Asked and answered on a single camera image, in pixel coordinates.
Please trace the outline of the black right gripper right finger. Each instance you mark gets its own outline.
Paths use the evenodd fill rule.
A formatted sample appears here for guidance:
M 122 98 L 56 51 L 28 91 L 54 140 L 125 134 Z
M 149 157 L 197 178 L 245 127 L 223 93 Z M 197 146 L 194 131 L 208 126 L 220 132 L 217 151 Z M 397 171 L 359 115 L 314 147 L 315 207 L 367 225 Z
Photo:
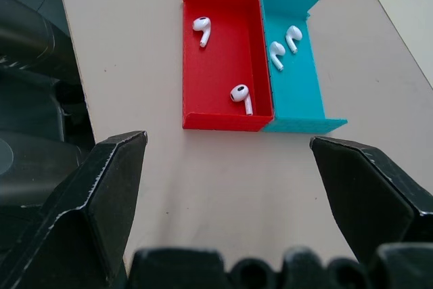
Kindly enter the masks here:
M 332 215 L 358 261 L 386 243 L 432 241 L 432 195 L 383 151 L 355 141 L 310 140 Z

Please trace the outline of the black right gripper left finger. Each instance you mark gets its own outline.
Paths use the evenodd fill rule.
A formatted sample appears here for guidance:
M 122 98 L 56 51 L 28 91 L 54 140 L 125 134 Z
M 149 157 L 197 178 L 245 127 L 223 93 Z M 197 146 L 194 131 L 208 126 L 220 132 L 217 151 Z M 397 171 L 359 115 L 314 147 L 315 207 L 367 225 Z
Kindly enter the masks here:
M 145 131 L 98 143 L 61 182 L 1 264 L 2 288 L 111 288 L 124 269 Z

